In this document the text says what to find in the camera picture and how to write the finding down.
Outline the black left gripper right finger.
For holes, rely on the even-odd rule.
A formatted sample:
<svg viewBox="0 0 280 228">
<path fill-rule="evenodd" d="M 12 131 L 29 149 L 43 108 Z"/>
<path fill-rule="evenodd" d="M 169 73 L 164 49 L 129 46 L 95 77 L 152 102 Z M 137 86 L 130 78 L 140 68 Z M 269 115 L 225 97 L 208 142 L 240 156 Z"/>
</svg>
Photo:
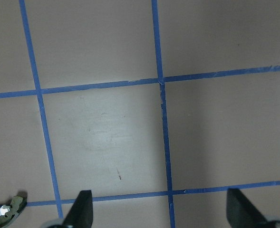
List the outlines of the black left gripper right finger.
<svg viewBox="0 0 280 228">
<path fill-rule="evenodd" d="M 227 190 L 226 218 L 231 228 L 270 228 L 267 219 L 239 189 Z"/>
</svg>

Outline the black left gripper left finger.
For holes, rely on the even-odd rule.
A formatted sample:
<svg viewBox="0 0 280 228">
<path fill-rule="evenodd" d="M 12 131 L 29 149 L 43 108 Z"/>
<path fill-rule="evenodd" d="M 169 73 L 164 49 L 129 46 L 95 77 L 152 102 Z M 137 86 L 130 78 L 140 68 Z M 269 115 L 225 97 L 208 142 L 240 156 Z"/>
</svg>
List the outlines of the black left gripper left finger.
<svg viewBox="0 0 280 228">
<path fill-rule="evenodd" d="M 82 190 L 62 223 L 64 228 L 90 228 L 93 224 L 91 190 Z"/>
</svg>

